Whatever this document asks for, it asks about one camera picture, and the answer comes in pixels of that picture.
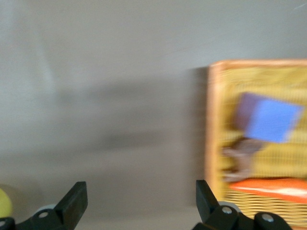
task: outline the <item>gray wall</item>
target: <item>gray wall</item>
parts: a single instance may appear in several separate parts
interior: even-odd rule
[[[0,187],[22,220],[88,183],[85,220],[194,204],[205,69],[304,58],[303,0],[1,0]]]

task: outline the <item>foam block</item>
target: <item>foam block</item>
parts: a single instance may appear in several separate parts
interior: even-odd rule
[[[302,111],[302,106],[246,92],[237,109],[235,126],[247,138],[282,143],[287,141]]]

